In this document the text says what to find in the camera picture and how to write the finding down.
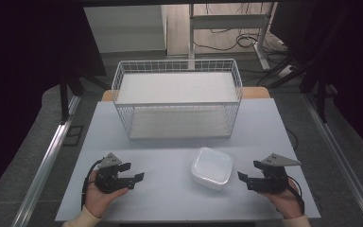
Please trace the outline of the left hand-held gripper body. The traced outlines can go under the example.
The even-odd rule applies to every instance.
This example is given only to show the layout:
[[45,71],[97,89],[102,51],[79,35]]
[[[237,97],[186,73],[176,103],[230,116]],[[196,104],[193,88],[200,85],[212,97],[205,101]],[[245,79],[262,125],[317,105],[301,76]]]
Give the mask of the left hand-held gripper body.
[[118,176],[119,166],[122,164],[122,161],[111,152],[103,158],[95,177],[95,185],[100,191],[111,194],[116,190],[128,188],[129,180],[133,177],[120,178]]

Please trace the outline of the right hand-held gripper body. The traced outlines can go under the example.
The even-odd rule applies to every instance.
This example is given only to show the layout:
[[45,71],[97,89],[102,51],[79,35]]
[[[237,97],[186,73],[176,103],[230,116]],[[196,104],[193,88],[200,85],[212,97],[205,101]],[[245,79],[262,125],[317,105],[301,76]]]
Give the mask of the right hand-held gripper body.
[[300,161],[296,161],[285,156],[271,153],[267,158],[260,161],[264,164],[264,169],[260,169],[263,178],[249,177],[248,189],[256,192],[281,193],[288,185],[288,176],[285,171],[287,166],[299,166]]

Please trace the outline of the white plastic container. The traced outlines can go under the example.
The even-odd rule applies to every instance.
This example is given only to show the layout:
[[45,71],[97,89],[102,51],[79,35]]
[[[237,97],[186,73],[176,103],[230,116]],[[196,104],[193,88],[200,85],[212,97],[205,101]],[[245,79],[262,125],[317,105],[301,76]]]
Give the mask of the white plastic container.
[[200,148],[191,165],[193,180],[211,188],[222,190],[233,170],[233,158],[213,148]]

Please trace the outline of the white wire basket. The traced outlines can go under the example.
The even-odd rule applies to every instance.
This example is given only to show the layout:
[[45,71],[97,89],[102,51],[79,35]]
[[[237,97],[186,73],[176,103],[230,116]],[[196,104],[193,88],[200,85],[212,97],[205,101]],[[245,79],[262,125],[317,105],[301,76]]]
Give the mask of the white wire basket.
[[121,61],[112,82],[130,139],[228,138],[241,99],[233,59]]

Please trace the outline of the person's left hand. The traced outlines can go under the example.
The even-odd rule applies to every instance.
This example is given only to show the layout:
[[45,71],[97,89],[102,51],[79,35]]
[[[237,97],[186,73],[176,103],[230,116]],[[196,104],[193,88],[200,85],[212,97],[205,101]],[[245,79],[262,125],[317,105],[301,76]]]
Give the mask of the person's left hand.
[[97,171],[94,170],[88,180],[85,207],[94,217],[102,218],[110,204],[117,198],[127,194],[129,190],[127,188],[122,188],[112,192],[111,194],[105,194],[95,185],[96,174]]

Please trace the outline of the person's right hand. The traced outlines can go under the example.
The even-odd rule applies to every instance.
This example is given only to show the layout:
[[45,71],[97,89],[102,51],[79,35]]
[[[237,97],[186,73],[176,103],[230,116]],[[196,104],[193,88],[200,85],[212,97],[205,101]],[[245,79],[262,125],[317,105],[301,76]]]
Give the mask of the person's right hand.
[[284,219],[299,218],[303,215],[297,198],[288,189],[279,194],[262,193],[262,196],[269,199]]

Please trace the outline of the black metal stand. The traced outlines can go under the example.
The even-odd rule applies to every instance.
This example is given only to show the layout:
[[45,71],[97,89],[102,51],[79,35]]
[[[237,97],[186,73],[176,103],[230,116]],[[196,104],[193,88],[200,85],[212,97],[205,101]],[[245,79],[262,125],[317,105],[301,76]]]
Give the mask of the black metal stand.
[[67,83],[65,76],[60,77],[60,109],[61,109],[60,123],[64,125],[69,118]]
[[326,82],[324,78],[324,71],[320,71],[318,80],[318,93],[317,93],[317,113],[320,120],[326,123],[326,118],[324,114],[325,98],[326,98]]

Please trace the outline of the white power strip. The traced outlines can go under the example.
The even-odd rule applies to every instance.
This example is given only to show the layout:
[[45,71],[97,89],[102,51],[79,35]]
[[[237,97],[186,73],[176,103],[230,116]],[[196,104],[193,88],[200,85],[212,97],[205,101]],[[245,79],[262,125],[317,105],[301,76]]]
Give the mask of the white power strip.
[[283,78],[285,76],[287,76],[288,74],[290,74],[291,72],[293,72],[296,69],[296,67],[294,65],[289,64],[288,66],[286,66],[279,74],[278,77],[279,78]]

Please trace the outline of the grey cabinet panel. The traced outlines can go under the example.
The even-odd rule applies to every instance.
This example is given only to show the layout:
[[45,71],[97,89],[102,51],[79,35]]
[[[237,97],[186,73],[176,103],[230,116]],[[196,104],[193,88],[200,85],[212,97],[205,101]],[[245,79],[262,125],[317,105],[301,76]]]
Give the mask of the grey cabinet panel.
[[100,53],[165,50],[161,6],[85,8]]

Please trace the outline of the black curtain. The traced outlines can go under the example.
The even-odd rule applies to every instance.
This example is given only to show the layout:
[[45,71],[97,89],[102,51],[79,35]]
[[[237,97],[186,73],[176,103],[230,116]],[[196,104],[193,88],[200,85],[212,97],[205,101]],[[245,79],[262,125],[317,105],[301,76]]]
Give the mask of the black curtain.
[[281,0],[270,32],[309,66],[303,92],[324,71],[336,107],[363,139],[363,0]]
[[0,177],[25,140],[43,93],[106,73],[84,8],[57,0],[0,0]]

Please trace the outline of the aluminium rail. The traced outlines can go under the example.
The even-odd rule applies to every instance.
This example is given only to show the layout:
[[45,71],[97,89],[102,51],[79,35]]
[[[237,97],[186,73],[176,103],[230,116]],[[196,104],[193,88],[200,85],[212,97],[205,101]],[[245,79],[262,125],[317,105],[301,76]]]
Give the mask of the aluminium rail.
[[69,116],[63,123],[60,123],[58,125],[54,136],[49,144],[49,147],[46,150],[41,164],[34,176],[34,179],[31,182],[30,187],[24,197],[24,200],[13,222],[10,224],[10,227],[26,227],[28,225],[29,220],[39,200],[39,197],[43,192],[43,188],[47,182],[49,174],[61,150],[61,146],[63,144],[65,136],[70,129],[79,102],[80,97],[73,96],[70,100],[70,103],[67,105]]
[[347,182],[350,190],[352,191],[354,198],[359,205],[362,213],[363,213],[363,184],[360,182],[360,179],[354,173],[353,168],[349,164],[346,156],[343,153],[343,149],[340,144],[337,142],[336,137],[331,132],[329,126],[323,122],[321,117],[319,116],[316,103],[313,100],[311,95],[303,95],[303,100],[309,112],[312,115],[315,124],[317,125],[320,135],[325,141],[328,149],[332,153],[332,156],[337,164],[340,172],[343,175],[343,178]]

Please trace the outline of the white metal desk frame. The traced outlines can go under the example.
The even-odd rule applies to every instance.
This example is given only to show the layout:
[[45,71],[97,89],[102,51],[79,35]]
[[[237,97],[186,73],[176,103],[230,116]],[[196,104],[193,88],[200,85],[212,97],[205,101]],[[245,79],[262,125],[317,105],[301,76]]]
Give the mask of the white metal desk frame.
[[237,14],[237,15],[196,15],[194,5],[189,4],[189,48],[188,59],[195,58],[194,34],[196,29],[240,29],[258,28],[259,36],[253,44],[256,56],[264,71],[269,71],[270,66],[262,49],[272,16],[274,2],[269,4],[264,14]]

